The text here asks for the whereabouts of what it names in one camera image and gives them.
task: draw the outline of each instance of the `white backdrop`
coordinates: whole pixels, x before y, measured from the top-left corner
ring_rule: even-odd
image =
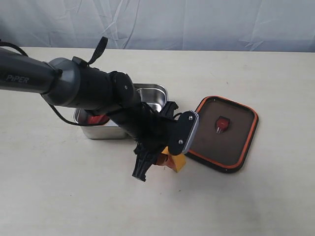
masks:
[[[1,0],[19,46],[315,51],[314,0]]]

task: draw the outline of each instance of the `robotic arm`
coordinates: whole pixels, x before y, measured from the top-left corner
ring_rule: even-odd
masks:
[[[21,53],[0,48],[0,89],[39,93],[63,121],[72,125],[100,124],[67,121],[55,106],[84,109],[91,116],[106,114],[137,142],[132,176],[145,181],[146,171],[165,147],[172,155],[188,151],[198,126],[198,114],[187,111],[175,120],[175,102],[168,102],[158,113],[141,101],[127,74],[92,68],[106,45],[107,38],[103,37],[89,62],[77,57],[41,62],[29,58],[13,44],[0,42],[0,46]]]

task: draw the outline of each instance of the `white table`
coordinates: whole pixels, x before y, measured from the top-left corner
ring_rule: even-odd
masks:
[[[93,49],[25,48],[90,59]],[[243,169],[187,159],[131,176],[132,141],[93,141],[37,94],[0,92],[0,235],[315,235],[315,54],[106,50],[95,63],[164,85],[180,110],[220,95],[260,122]],[[61,109],[68,118],[73,109]]]

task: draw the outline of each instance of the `stainless steel tray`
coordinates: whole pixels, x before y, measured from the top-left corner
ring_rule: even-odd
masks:
[[[149,104],[154,110],[158,112],[164,107],[168,101],[167,90],[157,84],[134,84],[141,96],[141,100]],[[76,109],[74,112],[74,121],[76,123],[83,123],[88,119],[89,115],[81,109]],[[112,120],[109,120],[102,126],[88,126],[81,127],[85,136],[89,139],[125,139],[128,137],[118,125]]]

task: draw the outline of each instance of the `red object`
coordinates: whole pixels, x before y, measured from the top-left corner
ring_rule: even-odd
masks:
[[[217,134],[220,134],[228,129],[228,126],[230,124],[230,119],[225,117],[219,117],[216,121],[216,131]]]
[[[107,121],[109,121],[109,117],[107,115],[94,116],[88,118],[88,124],[104,123]]]

